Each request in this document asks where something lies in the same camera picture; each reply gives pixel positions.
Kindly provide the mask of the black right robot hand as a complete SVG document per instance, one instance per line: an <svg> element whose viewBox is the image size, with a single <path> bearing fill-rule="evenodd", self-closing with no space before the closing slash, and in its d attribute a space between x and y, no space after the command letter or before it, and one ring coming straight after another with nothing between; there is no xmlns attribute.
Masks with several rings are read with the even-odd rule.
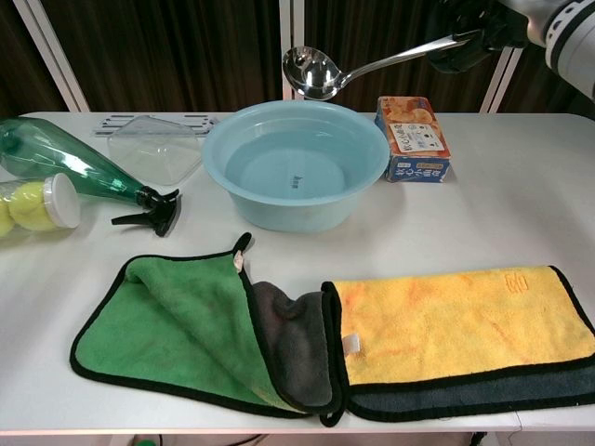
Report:
<svg viewBox="0 0 595 446"><path fill-rule="evenodd" d="M523 48L528 19L498 1L435 1L429 13L425 38L451 37L460 46L432 51L427 59L444 73L469 70L505 47Z"/></svg>

